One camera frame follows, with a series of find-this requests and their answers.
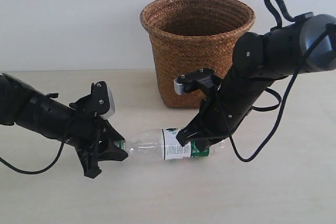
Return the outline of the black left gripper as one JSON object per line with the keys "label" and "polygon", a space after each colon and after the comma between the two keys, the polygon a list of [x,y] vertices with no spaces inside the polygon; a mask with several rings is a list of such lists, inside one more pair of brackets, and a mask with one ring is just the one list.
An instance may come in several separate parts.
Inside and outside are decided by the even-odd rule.
{"label": "black left gripper", "polygon": [[124,137],[101,118],[96,110],[69,104],[74,110],[69,127],[69,143],[76,150],[85,177],[94,179],[101,174],[99,162],[122,162],[129,154],[125,150]]}

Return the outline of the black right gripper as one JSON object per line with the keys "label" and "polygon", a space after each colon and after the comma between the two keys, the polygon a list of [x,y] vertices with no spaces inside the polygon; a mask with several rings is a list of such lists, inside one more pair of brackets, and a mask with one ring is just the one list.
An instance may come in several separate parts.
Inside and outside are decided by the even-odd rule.
{"label": "black right gripper", "polygon": [[227,116],[226,122],[214,98],[204,98],[201,101],[198,119],[192,119],[190,123],[180,129],[176,135],[179,144],[184,147],[191,141],[196,141],[196,147],[199,151],[222,150],[223,140],[229,138],[229,133],[236,132],[236,126]]}

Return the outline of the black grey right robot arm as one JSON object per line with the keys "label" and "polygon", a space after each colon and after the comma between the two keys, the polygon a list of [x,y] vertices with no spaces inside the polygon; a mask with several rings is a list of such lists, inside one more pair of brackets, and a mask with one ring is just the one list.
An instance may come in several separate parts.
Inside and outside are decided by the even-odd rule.
{"label": "black grey right robot arm", "polygon": [[203,68],[175,79],[177,94],[201,90],[205,95],[197,115],[176,138],[182,146],[193,142],[203,151],[233,134],[275,81],[334,69],[335,17],[331,15],[301,15],[293,24],[264,35],[247,32],[237,40],[224,77]]}

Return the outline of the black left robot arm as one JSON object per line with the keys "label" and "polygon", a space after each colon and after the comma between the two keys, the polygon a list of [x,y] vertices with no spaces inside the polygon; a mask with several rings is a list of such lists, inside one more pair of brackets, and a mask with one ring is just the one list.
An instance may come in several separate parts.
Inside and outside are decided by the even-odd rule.
{"label": "black left robot arm", "polygon": [[105,81],[92,83],[90,93],[76,102],[58,102],[58,93],[43,94],[16,77],[1,74],[1,125],[18,125],[45,138],[72,146],[83,174],[96,178],[101,161],[124,161],[124,137],[108,119],[115,113],[111,89]]}

